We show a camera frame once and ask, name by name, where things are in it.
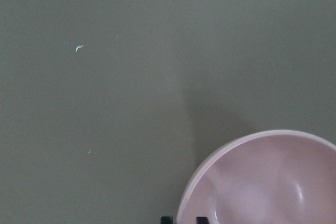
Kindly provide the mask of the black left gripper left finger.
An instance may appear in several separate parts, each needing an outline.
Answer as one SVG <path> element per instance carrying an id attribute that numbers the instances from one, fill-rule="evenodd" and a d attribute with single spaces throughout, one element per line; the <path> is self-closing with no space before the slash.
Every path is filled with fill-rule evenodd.
<path id="1" fill-rule="evenodd" d="M 162 216 L 160 218 L 160 224 L 173 224 L 172 216 Z"/>

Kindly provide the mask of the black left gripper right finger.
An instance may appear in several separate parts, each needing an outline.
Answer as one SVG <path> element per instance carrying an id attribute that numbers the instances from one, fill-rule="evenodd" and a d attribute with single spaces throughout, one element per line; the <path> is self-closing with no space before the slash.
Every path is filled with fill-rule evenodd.
<path id="1" fill-rule="evenodd" d="M 209 224 L 209 220 L 207 217 L 196 217 L 197 224 Z"/>

